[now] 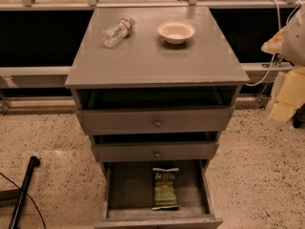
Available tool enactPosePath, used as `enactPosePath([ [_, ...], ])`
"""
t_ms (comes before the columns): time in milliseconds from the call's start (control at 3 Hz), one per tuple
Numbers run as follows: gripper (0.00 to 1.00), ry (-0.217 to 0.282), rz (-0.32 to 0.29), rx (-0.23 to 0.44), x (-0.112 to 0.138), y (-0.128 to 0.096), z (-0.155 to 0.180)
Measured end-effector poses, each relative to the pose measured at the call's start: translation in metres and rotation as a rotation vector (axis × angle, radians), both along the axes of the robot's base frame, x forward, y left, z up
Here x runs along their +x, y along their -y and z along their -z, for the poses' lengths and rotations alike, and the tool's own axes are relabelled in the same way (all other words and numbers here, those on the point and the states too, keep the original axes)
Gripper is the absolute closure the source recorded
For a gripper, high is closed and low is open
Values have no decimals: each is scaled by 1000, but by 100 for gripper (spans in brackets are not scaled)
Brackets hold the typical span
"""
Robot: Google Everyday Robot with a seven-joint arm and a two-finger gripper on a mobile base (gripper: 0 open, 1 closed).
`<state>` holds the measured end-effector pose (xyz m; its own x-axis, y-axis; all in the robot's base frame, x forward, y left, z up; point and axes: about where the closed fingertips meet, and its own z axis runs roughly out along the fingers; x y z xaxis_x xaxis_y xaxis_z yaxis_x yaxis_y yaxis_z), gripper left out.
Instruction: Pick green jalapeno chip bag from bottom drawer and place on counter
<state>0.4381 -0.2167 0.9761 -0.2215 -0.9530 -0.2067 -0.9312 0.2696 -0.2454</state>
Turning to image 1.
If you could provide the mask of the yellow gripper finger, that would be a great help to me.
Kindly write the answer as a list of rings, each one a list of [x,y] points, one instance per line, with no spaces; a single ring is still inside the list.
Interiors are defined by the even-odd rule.
[[[279,72],[267,105],[268,119],[277,123],[288,122],[305,104],[305,68],[297,67],[287,73]]]
[[[286,29],[287,27],[280,29],[271,39],[262,45],[261,50],[270,54],[283,53],[283,38]]]

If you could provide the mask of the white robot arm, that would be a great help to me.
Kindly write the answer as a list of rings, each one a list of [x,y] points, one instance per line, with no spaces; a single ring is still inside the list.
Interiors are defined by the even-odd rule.
[[[271,39],[263,44],[266,53],[280,53],[295,68],[280,73],[274,82],[273,104],[268,118],[288,122],[305,104],[305,7],[302,6]]]

